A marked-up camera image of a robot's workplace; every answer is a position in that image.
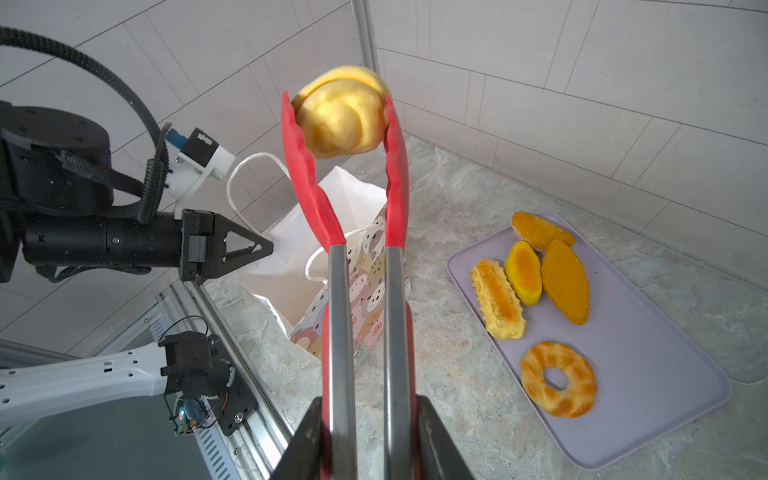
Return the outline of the white cartoon paper bag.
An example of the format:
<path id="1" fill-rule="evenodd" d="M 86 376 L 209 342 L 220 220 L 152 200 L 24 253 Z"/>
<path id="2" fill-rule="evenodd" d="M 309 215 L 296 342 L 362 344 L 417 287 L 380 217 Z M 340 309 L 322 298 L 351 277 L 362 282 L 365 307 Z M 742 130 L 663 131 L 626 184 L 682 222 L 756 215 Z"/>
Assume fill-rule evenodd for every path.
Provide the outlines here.
<path id="1" fill-rule="evenodd" d="M 319 181 L 343 237 L 323 247 L 300 207 L 272 229 L 273 251 L 238 272 L 243 287 L 277 320 L 285 336 L 320 358 L 330 302 L 342 302 L 360 367 L 384 330 L 386 192 L 341 167 Z"/>

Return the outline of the red steel kitchen tongs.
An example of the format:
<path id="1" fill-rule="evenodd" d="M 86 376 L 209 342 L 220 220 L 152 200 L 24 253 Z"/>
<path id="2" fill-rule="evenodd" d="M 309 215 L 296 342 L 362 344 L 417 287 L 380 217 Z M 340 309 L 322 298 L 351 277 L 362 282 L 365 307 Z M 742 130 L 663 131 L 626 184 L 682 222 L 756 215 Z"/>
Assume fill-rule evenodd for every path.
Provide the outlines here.
<path id="1" fill-rule="evenodd" d="M 409 218 L 409 163 L 400 122 L 391 98 L 386 151 L 385 307 L 384 307 L 384 474 L 388 479 L 420 478 L 417 394 L 412 314 L 406 300 L 404 247 Z M 316 179 L 316 160 L 305 145 L 291 101 L 282 99 L 282 141 L 298 203 L 323 247 L 338 245 L 342 228 Z M 355 380 L 351 331 L 342 302 L 330 302 L 324 332 L 323 479 L 354 479 L 358 473 Z"/>

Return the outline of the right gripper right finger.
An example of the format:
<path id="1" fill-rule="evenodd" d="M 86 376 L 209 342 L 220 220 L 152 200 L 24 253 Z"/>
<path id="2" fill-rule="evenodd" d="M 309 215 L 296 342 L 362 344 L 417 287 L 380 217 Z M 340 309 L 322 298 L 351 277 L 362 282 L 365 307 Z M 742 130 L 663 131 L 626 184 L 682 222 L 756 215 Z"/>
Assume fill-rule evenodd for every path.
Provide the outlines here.
<path id="1" fill-rule="evenodd" d="M 417 396 L 420 474 L 426 480 L 474 480 L 431 401 Z"/>

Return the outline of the orange pointed oval bread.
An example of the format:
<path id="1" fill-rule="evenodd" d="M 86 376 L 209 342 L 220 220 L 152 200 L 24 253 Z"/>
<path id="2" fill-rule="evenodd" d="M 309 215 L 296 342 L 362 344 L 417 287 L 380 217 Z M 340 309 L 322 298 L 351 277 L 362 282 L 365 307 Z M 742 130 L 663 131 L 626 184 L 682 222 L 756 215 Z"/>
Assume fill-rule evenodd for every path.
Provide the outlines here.
<path id="1" fill-rule="evenodd" d="M 553 240 L 542 260 L 543 288 L 555 307 L 573 324 L 583 325 L 590 311 L 586 270 L 573 250 Z"/>

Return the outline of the yellow ridged long bread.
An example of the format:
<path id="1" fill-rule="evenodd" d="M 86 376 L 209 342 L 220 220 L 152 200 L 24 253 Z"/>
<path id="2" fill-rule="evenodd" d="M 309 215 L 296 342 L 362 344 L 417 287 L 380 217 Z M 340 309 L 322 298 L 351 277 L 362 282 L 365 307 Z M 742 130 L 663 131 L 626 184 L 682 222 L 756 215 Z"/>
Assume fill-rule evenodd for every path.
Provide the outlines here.
<path id="1" fill-rule="evenodd" d="M 521 339 L 526 329 L 522 306 L 499 263 L 480 260 L 470 273 L 487 332 L 497 340 Z"/>

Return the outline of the orange flat bread top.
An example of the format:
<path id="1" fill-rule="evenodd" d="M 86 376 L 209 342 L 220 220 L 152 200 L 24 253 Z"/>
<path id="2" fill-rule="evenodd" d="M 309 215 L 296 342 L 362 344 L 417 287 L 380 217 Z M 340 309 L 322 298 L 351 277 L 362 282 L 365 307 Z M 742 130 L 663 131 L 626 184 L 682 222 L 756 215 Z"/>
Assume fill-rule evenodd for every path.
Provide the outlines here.
<path id="1" fill-rule="evenodd" d="M 521 240 L 537 251 L 545 251 L 555 240 L 568 247 L 575 245 L 574 237 L 567 230 L 532 213 L 515 212 L 511 218 L 511 226 Z"/>

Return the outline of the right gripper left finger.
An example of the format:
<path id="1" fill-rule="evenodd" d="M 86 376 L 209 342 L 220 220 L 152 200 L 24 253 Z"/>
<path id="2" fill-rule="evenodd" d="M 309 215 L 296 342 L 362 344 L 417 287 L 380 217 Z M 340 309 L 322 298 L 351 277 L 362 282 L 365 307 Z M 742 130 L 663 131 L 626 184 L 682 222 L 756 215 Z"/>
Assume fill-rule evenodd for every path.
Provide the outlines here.
<path id="1" fill-rule="evenodd" d="M 323 460 L 322 397 L 310 403 L 271 480 L 320 480 Z"/>

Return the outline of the left circuit board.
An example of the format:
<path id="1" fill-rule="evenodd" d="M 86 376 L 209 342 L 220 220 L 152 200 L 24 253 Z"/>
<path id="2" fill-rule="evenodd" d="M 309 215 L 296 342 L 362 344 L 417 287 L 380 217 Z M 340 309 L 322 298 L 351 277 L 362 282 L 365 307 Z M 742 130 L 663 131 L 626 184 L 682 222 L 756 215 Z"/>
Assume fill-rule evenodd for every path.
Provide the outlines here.
<path id="1" fill-rule="evenodd" d="M 214 410 L 221 397 L 191 398 L 180 396 L 175 403 L 173 422 L 177 435 L 191 435 L 209 429 L 216 421 Z"/>

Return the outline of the striped long bread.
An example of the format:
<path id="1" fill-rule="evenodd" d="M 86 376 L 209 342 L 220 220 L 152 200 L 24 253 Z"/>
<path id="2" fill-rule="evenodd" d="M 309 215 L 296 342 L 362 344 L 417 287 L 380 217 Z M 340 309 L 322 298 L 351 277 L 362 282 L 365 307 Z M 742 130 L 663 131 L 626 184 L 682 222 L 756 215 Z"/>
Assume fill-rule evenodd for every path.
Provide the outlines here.
<path id="1" fill-rule="evenodd" d="M 391 93 L 374 71 L 340 66 L 325 72 L 291 99 L 305 145 L 317 159 L 372 151 L 383 142 Z"/>

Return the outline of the yellow orange oval bread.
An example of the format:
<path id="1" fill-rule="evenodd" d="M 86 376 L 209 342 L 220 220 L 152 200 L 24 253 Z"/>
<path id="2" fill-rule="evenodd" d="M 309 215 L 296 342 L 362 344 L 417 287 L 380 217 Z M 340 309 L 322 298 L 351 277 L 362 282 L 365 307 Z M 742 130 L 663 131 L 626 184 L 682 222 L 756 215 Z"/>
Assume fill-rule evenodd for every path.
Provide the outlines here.
<path id="1" fill-rule="evenodd" d="M 526 241 L 512 247 L 504 271 L 519 300 L 527 306 L 536 305 L 543 291 L 541 263 L 538 255 Z"/>

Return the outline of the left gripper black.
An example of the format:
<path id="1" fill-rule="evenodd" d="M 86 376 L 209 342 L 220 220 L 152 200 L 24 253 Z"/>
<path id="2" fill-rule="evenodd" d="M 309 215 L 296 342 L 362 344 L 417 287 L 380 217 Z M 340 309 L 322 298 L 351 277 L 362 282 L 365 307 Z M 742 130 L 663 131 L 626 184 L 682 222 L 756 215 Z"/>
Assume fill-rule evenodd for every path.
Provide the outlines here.
<path id="1" fill-rule="evenodd" d="M 227 239 L 245 242 L 243 248 L 229 250 Z M 202 283 L 218 279 L 235 270 L 270 256 L 274 243 L 220 214 L 184 210 L 181 220 L 182 281 Z"/>

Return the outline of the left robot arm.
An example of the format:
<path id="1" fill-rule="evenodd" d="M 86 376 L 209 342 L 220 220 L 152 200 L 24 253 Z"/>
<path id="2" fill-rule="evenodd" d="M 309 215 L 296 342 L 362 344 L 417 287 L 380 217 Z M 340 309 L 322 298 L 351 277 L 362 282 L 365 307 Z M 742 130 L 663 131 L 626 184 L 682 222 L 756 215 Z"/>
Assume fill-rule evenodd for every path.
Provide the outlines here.
<path id="1" fill-rule="evenodd" d="M 161 142 L 178 150 L 161 192 L 169 212 L 138 220 L 142 181 L 113 169 L 107 131 L 69 112 L 1 105 L 1 280 L 22 256 L 58 283 L 94 269 L 145 275 L 175 267 L 184 281 L 222 277 L 270 256 L 271 240 L 188 203 L 209 177 L 229 175 L 235 157 L 199 128 L 183 136 L 165 127 Z"/>

